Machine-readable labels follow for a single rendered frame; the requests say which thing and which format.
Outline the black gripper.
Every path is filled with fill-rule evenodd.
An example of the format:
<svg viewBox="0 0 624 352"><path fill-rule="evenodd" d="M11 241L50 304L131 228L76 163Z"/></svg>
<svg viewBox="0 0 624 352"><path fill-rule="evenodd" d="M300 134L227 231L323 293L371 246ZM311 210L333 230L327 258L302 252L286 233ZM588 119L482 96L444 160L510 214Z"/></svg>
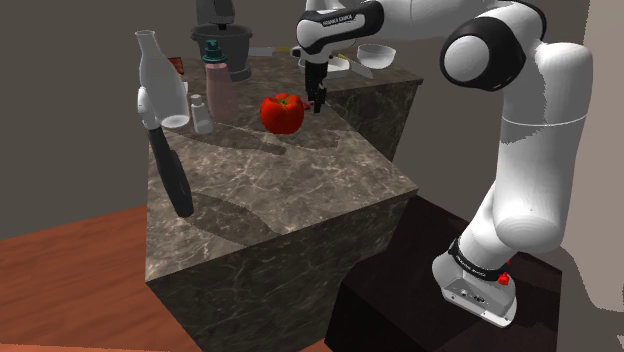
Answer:
<svg viewBox="0 0 624 352"><path fill-rule="evenodd" d="M325 104L326 89L323 80L327 75L327 63L305 62L305 89L309 97L314 97L314 113L321 111Z"/></svg>

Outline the grey stand mixer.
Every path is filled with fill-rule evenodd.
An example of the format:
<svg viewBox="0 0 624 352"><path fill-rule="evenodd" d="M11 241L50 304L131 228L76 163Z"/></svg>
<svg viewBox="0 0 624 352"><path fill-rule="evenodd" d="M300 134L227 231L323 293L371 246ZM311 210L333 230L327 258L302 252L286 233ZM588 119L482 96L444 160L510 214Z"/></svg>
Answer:
<svg viewBox="0 0 624 352"><path fill-rule="evenodd" d="M249 27L237 25L233 0L195 0L197 25L191 29L191 39L203 56L207 40L216 40L228 58L228 69L233 82L248 79L252 72L248 64Z"/></svg>

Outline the small white bottle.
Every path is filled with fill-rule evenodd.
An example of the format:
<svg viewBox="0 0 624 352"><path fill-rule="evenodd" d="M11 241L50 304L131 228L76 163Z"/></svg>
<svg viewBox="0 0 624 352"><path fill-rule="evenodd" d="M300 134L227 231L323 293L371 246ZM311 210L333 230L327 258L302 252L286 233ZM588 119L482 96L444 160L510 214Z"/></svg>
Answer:
<svg viewBox="0 0 624 352"><path fill-rule="evenodd" d="M191 95L190 102L195 132L197 134L210 134L214 125L202 96L200 94Z"/></svg>

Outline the dark robot stand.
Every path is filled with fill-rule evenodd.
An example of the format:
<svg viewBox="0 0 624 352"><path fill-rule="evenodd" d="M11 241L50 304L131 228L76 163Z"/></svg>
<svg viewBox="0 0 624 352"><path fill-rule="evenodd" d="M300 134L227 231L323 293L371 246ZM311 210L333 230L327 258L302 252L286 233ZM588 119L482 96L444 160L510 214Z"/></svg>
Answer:
<svg viewBox="0 0 624 352"><path fill-rule="evenodd" d="M332 352L556 352L562 273L531 255L511 261L518 311L507 328L443 298L431 263L466 225L412 198L388 248L342 281L325 337Z"/></svg>

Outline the pink spray bottle teal cap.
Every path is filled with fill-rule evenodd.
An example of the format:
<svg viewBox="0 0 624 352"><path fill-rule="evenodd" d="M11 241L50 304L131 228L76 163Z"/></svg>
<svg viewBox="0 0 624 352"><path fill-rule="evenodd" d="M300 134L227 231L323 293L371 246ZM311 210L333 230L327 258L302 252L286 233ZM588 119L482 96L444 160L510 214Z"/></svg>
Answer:
<svg viewBox="0 0 624 352"><path fill-rule="evenodd" d="M210 113L221 123L233 121L239 112L227 60L216 40L205 41L202 62L205 68L206 98Z"/></svg>

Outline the white plate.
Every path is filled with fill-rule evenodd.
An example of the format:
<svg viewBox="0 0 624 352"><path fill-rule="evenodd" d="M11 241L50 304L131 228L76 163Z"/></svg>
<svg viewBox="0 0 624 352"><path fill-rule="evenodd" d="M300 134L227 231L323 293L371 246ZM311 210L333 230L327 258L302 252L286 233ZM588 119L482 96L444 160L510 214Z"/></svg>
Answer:
<svg viewBox="0 0 624 352"><path fill-rule="evenodd" d="M326 64L325 79L337 79L345 77L350 71L350 65L346 60L334 57ZM321 77L321 65L312 64L312 78Z"/></svg>

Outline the white glass bottle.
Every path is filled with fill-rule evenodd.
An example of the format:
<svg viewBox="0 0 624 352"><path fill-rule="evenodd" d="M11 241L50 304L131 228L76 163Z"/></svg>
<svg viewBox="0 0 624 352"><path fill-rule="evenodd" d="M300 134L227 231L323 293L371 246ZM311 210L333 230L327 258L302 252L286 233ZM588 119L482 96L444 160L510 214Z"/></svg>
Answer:
<svg viewBox="0 0 624 352"><path fill-rule="evenodd" d="M135 32L140 50L139 77L157 121L175 129L190 121L186 88L172 63L162 53L152 30Z"/></svg>

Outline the black-handled white-headed kitchen tool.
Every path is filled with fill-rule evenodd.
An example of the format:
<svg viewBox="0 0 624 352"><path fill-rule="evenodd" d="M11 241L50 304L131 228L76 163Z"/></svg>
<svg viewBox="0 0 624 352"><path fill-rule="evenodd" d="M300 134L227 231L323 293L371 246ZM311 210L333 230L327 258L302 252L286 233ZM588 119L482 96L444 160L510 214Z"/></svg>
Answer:
<svg viewBox="0 0 624 352"><path fill-rule="evenodd" d="M158 173L176 214L182 218L190 217L194 205L184 168L176 151L170 148L143 86L137 93L137 113L147 130Z"/></svg>

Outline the red bell pepper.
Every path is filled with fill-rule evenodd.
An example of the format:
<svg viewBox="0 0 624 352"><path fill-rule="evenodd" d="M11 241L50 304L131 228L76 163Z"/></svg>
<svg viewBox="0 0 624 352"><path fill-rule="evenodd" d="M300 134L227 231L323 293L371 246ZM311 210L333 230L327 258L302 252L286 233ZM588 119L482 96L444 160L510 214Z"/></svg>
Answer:
<svg viewBox="0 0 624 352"><path fill-rule="evenodd" d="M288 135L297 132L303 124L305 107L296 95L287 93L265 98L260 107L264 127L273 134Z"/></svg>

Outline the white bowl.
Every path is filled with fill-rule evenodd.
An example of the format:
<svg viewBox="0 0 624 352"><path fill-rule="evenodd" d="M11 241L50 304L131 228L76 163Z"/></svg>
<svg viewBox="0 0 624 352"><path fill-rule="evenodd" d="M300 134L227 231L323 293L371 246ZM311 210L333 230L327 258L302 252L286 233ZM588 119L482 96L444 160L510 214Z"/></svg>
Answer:
<svg viewBox="0 0 624 352"><path fill-rule="evenodd" d="M357 59L367 68L380 70L390 66L396 56L392 47L380 44L362 44L357 48Z"/></svg>

